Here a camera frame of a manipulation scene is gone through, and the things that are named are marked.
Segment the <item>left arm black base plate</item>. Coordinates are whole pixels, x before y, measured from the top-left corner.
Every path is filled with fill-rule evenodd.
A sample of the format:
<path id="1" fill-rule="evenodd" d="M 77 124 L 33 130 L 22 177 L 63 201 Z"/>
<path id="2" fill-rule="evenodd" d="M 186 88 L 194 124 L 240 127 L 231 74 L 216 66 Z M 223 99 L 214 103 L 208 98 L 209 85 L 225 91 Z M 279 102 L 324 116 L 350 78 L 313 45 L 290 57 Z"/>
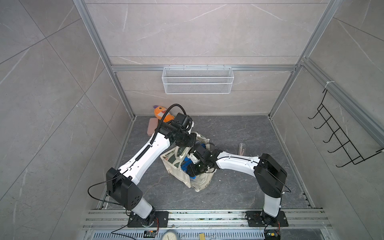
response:
<path id="1" fill-rule="evenodd" d="M 169 221 L 169 212 L 167 211 L 155 211 L 151 212 L 149 216 L 145 219 L 141 218 L 135 213 L 130 213 L 128 228 L 138 228 L 138 227 L 159 227 L 165 228 L 168 226 Z"/>

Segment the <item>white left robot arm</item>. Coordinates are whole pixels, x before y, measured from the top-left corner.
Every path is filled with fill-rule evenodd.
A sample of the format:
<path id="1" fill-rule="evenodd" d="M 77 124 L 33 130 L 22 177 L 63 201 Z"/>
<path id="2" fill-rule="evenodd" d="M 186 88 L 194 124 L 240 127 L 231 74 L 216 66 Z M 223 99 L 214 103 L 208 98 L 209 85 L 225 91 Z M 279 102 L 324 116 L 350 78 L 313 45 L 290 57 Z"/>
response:
<path id="1" fill-rule="evenodd" d="M 151 139 L 124 165 L 111 168 L 106 173 L 108 195 L 126 210 L 132 211 L 142 219 L 151 218 L 154 207 L 143 197 L 138 184 L 152 163 L 172 144 L 178 147 L 193 147 L 197 135 L 191 132 L 193 120 L 179 104 L 171 105 L 182 111 L 168 122 L 161 118 Z"/>

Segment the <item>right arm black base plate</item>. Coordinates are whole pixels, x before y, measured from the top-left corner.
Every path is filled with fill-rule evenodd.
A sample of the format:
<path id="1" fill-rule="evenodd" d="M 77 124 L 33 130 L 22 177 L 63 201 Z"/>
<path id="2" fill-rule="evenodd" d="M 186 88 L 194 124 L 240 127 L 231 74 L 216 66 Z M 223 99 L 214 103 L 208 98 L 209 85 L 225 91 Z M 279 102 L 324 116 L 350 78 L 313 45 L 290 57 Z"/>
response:
<path id="1" fill-rule="evenodd" d="M 288 227 L 289 223 L 284 211 L 279 211 L 276 217 L 271 217 L 264 211 L 246 211 L 245 219 L 249 227 Z"/>

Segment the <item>clear pink compass case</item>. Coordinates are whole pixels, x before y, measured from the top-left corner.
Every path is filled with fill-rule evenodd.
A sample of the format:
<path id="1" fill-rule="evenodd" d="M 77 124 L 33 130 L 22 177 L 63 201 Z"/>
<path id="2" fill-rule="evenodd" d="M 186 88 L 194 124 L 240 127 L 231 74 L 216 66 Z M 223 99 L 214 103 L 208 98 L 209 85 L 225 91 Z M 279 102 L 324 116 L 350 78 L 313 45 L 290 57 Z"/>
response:
<path id="1" fill-rule="evenodd" d="M 239 155 L 239 156 L 245 156 L 245 154 L 246 154 L 246 149 L 247 149 L 246 144 L 244 144 L 244 143 L 240 143 L 240 144 L 239 144 L 238 155 Z"/>

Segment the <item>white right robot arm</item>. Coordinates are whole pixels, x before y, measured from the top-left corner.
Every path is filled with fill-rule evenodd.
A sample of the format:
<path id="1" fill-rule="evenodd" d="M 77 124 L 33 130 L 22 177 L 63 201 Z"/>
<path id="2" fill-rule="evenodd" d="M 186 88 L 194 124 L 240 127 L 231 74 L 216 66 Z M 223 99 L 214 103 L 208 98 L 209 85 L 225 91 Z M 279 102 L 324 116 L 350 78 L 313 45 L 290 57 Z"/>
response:
<path id="1" fill-rule="evenodd" d="M 187 159 L 192 162 L 187 166 L 190 177 L 216 170 L 233 170 L 255 177 L 265 195 L 262 216 L 275 219 L 280 213 L 288 174 L 271 155 L 245 157 L 218 149 L 211 151 L 206 144 L 196 144 L 188 151 Z"/>

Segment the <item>beige canvas bag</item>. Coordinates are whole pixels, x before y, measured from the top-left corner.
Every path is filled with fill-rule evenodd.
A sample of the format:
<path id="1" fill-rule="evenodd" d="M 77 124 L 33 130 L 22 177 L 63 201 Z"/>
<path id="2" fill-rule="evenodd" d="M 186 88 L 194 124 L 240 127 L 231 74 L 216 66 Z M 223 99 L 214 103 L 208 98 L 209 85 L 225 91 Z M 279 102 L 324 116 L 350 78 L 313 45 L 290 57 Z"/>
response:
<path id="1" fill-rule="evenodd" d="M 174 147 L 161 155 L 169 174 L 196 192 L 205 189 L 211 182 L 216 169 L 205 167 L 193 154 L 192 147 Z"/>

